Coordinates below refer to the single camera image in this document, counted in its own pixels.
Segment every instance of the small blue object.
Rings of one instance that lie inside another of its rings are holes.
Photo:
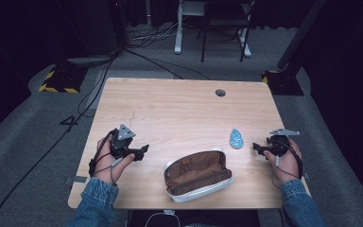
[[[229,141],[231,146],[233,148],[242,148],[243,147],[243,138],[241,137],[240,131],[238,131],[236,128],[233,129],[231,134],[231,139]]]

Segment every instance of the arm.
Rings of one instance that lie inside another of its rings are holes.
[[[82,201],[67,226],[113,226],[117,187],[91,178],[81,193]]]
[[[285,212],[296,226],[326,226],[312,198],[308,196],[300,180],[282,184],[282,199]]]
[[[87,183],[81,193],[82,201],[73,218],[67,226],[113,226],[115,216],[113,203],[116,200],[118,188],[116,186],[123,170],[133,161],[134,154],[125,157],[118,165],[111,164],[114,158],[111,153],[111,136],[105,141],[96,164],[94,177]]]
[[[302,158],[299,146],[290,140],[290,146]],[[293,154],[288,151],[280,157],[276,166],[276,157],[269,151],[264,155],[271,161],[276,176],[282,183],[282,199],[288,217],[296,226],[326,226],[312,198],[308,196],[302,181],[298,178],[299,169]]]

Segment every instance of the blue jeans jacket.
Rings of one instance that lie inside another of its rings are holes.
[[[300,180],[283,183],[281,190],[284,209],[296,226],[326,226]],[[113,226],[117,192],[117,186],[92,178],[81,193],[82,201],[67,226]]]
[[[283,207],[295,226],[326,226],[314,201],[300,180],[282,184]]]

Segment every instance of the light wood tabletop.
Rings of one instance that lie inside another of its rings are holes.
[[[226,95],[217,96],[222,89]],[[107,79],[78,167],[89,176],[96,143],[121,124],[136,136],[130,148],[149,144],[144,160],[133,162],[117,182],[115,208],[262,209],[280,208],[281,192],[272,183],[272,167],[252,148],[266,145],[269,132],[283,128],[268,86],[262,82],[187,79]],[[237,128],[244,146],[234,149]],[[222,148],[234,183],[211,195],[176,203],[166,193],[164,166],[183,156]],[[76,208],[85,184],[72,187],[68,204]]]

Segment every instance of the hand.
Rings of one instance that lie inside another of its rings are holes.
[[[302,158],[299,146],[293,140],[289,139],[290,146],[296,151],[297,155]],[[299,179],[299,167],[294,155],[291,151],[287,151],[285,155],[280,157],[279,167],[276,166],[276,157],[270,151],[265,150],[264,155],[270,160],[273,165],[276,176],[281,183]]]
[[[95,177],[98,178],[99,180],[109,183],[109,184],[115,184],[117,182],[117,180],[119,180],[120,176],[123,173],[123,170],[125,170],[125,168],[133,161],[134,159],[134,154],[130,154],[128,156],[126,156],[118,165],[116,165],[115,167],[109,167],[105,170],[99,171],[100,169],[104,169],[108,166],[111,165],[111,163],[114,162],[114,158],[113,156],[111,156],[111,149],[110,149],[110,142],[112,140],[112,136],[110,135],[108,137],[108,139],[106,141],[104,141],[104,138],[100,139],[97,143],[96,148],[99,148],[99,146],[102,143],[105,143],[104,146],[102,147],[101,152],[99,153],[97,160],[104,156],[101,160],[99,160],[99,162],[96,164],[95,167],[95,172],[96,174]]]

